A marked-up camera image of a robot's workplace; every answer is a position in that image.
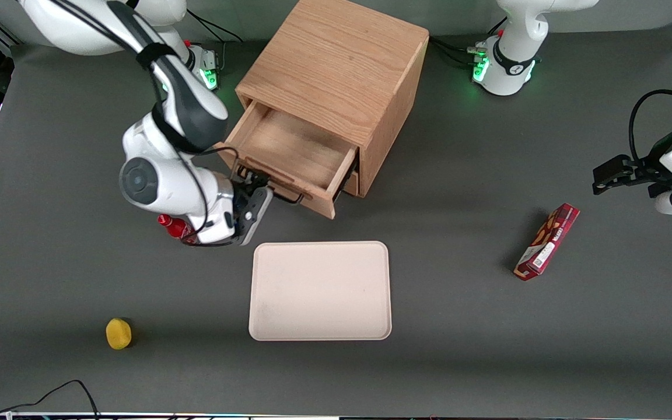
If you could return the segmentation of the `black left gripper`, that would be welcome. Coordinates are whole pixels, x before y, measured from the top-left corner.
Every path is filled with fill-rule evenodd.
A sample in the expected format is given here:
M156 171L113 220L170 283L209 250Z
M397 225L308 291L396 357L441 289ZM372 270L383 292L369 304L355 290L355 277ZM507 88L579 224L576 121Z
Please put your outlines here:
M672 192L672 173L660 162L662 155L635 157L637 170L633 176L633 161L628 155L616 155L594 170L593 194L600 195L618 187L630 187L648 183L649 196Z

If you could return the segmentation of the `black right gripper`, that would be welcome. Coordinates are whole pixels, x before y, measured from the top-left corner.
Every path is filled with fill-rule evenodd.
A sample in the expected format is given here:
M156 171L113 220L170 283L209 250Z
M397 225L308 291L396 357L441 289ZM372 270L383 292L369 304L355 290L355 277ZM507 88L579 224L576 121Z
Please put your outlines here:
M238 178L233 183L235 190L234 211L240 232L254 232L268 210L268 186L270 176L238 167Z

